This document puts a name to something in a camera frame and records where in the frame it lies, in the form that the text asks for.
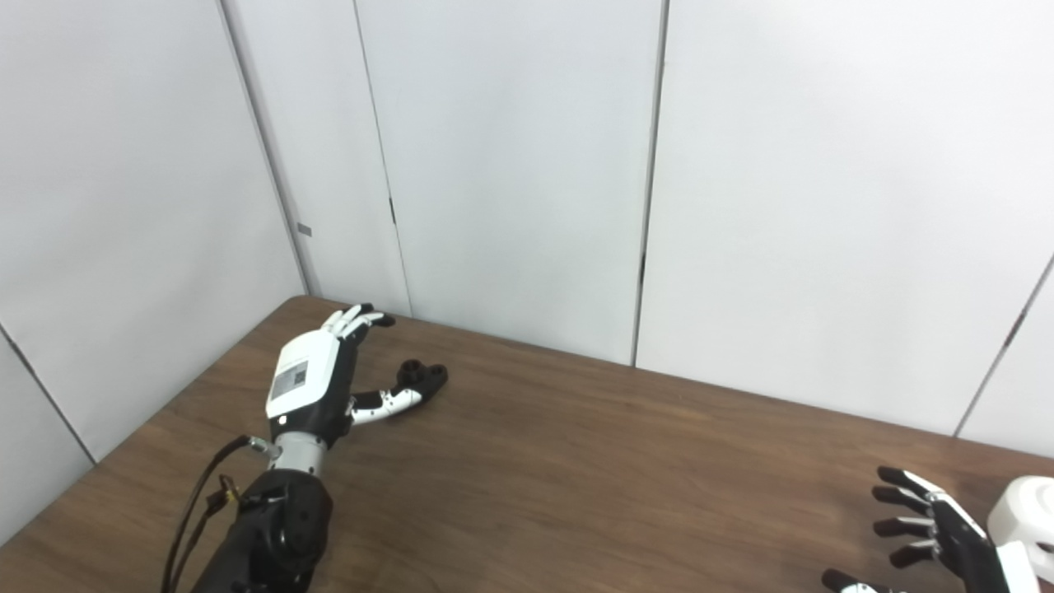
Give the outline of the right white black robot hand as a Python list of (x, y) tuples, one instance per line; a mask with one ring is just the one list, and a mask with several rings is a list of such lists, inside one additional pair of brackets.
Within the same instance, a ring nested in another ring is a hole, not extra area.
[(880, 485), (872, 487), (877, 502), (903, 507), (911, 516), (893, 516), (872, 525), (880, 538), (912, 537), (889, 552), (889, 566), (903, 570), (916, 564), (939, 564), (961, 584), (963, 592), (1039, 592), (1038, 574), (1024, 543), (997, 543), (994, 535), (949, 494), (907, 469), (877, 466)]

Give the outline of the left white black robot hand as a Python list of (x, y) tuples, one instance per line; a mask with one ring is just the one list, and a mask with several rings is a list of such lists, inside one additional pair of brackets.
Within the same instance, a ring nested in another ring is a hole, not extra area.
[(407, 360), (387, 390), (354, 393), (358, 347), (374, 327), (395, 319), (364, 303), (338, 309), (321, 327), (280, 349), (266, 414), (276, 446), (268, 468), (319, 477), (324, 458), (355, 424), (377, 422), (429, 402), (445, 386), (445, 367)]

